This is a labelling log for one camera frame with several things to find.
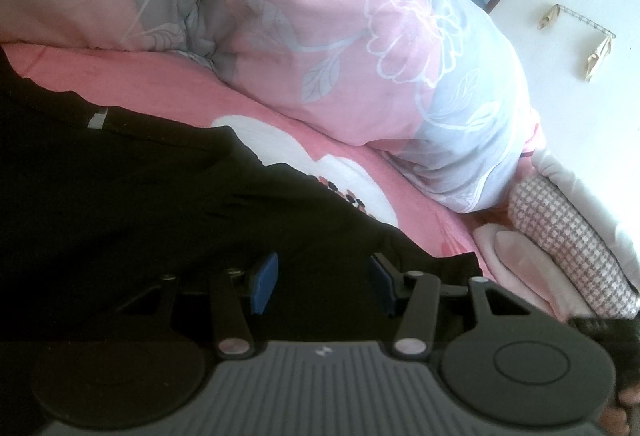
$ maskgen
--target device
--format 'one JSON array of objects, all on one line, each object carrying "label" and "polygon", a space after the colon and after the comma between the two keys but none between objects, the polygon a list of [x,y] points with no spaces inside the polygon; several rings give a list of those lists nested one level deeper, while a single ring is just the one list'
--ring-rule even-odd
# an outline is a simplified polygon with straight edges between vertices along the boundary
[{"label": "device", "polygon": [[[369,270],[385,313],[401,317],[389,342],[256,344],[246,316],[260,315],[277,288],[276,254],[246,272],[216,272],[206,290],[162,276],[46,348],[32,376],[51,420],[40,434],[604,434],[596,420],[615,371],[596,342],[484,277],[447,286],[398,272],[383,254]],[[189,301],[208,304],[209,333],[172,330],[176,309],[191,318]],[[445,311],[464,329],[443,343]]]}]

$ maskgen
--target ribbed grey surface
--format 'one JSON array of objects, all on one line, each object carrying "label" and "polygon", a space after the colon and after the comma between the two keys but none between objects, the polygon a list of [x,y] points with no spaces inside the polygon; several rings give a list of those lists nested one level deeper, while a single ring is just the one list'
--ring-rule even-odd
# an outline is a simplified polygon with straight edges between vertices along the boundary
[{"label": "ribbed grey surface", "polygon": [[595,426],[549,432],[474,418],[426,366],[386,357],[375,342],[271,342],[244,362],[218,366],[171,416],[137,429],[94,432],[50,425],[43,436],[602,436]]}]

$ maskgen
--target hand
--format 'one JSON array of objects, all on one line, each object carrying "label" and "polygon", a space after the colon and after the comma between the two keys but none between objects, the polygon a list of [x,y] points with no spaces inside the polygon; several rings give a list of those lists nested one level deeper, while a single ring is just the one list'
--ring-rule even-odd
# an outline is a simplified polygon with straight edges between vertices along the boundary
[{"label": "hand", "polygon": [[[640,384],[621,392],[618,401],[623,407],[639,405]],[[607,407],[600,416],[599,423],[610,436],[628,436],[631,432],[624,408]]]}]

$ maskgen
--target pink bedsheet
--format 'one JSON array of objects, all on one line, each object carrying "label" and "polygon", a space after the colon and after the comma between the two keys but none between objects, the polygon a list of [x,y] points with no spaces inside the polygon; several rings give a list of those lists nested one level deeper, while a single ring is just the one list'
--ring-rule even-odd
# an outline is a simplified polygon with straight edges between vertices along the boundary
[{"label": "pink bedsheet", "polygon": [[377,152],[337,142],[223,85],[177,54],[66,50],[5,44],[14,69],[53,91],[196,127],[231,126],[265,164],[286,162],[360,199],[366,213],[401,229],[433,256],[473,251],[459,214],[425,197]]}]

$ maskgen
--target bed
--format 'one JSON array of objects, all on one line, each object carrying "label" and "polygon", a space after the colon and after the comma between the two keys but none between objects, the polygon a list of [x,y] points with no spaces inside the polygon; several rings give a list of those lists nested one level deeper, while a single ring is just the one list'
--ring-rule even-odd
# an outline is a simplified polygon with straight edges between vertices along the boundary
[{"label": "bed", "polygon": [[[543,174],[542,155],[530,163],[542,131],[513,47],[468,0],[0,0],[0,15],[12,66],[40,86],[230,126],[264,164],[315,176],[434,256],[475,252],[486,276],[556,317],[640,308],[632,243],[614,219],[594,219],[597,200],[572,195],[575,185],[558,199],[589,219],[588,241],[576,249],[572,231],[561,249],[544,249],[545,268],[561,267],[570,282],[551,290],[552,273],[532,276],[538,264],[513,256],[522,255],[513,240],[500,249],[513,260],[497,256],[501,230],[538,248],[550,235],[543,215],[530,224],[522,213],[534,193],[522,190],[525,175],[546,178],[535,192],[562,186]],[[491,214],[477,211],[496,206],[498,225],[482,227]],[[588,257],[572,260],[574,270],[560,264],[565,249],[593,252],[594,243],[604,268]],[[576,289],[589,304],[559,305]]]}]

